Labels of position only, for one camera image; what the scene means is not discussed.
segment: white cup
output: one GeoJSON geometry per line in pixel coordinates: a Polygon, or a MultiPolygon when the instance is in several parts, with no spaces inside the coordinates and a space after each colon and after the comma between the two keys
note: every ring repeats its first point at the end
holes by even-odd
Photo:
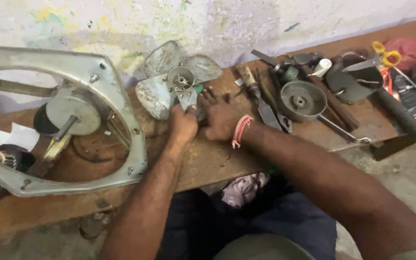
{"type": "Polygon", "coordinates": [[[317,64],[316,68],[314,69],[313,75],[322,78],[325,73],[330,69],[332,66],[332,62],[329,59],[322,59],[320,60],[319,64],[317,64]]]}

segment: hand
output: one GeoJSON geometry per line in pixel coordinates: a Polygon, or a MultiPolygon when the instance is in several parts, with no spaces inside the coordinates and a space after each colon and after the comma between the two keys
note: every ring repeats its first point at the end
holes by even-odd
{"type": "Polygon", "coordinates": [[[201,134],[206,139],[227,141],[234,137],[235,127],[244,114],[230,101],[230,95],[226,95],[225,101],[215,96],[212,86],[208,87],[208,90],[202,90],[198,103],[205,111],[208,120],[208,127],[201,130],[201,134]]]}
{"type": "Polygon", "coordinates": [[[195,105],[191,105],[184,112],[181,104],[171,108],[169,125],[170,143],[185,147],[197,134],[198,122],[195,105]]]}

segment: white wall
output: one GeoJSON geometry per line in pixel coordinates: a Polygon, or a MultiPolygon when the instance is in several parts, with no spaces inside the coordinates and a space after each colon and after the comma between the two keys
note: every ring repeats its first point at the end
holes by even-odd
{"type": "MultiPolygon", "coordinates": [[[[127,85],[171,39],[227,67],[255,59],[253,48],[274,55],[415,19],[416,0],[0,0],[0,46],[104,54],[127,85]]],[[[56,84],[36,73],[0,77],[56,84]]],[[[42,102],[0,92],[0,113],[42,102]]]]}

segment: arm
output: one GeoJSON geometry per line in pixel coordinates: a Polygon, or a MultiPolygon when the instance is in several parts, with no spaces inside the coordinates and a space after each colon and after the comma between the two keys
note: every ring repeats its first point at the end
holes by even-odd
{"type": "MultiPolygon", "coordinates": [[[[208,117],[202,133],[230,141],[243,114],[210,91],[199,97],[208,117]]],[[[242,145],[268,159],[317,206],[344,225],[364,259],[416,250],[416,214],[377,180],[299,137],[252,122],[242,145]]]]}
{"type": "Polygon", "coordinates": [[[174,106],[170,138],[163,152],[121,206],[101,251],[102,259],[154,259],[160,247],[171,198],[176,189],[182,153],[198,125],[194,107],[184,113],[174,106]]]}

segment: blue jeans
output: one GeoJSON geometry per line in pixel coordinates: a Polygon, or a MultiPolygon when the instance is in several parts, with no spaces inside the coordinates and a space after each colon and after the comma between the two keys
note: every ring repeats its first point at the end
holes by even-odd
{"type": "Polygon", "coordinates": [[[156,259],[212,259],[229,242],[264,233],[292,240],[317,260],[335,259],[335,220],[277,178],[242,210],[200,189],[174,194],[156,259]]]}

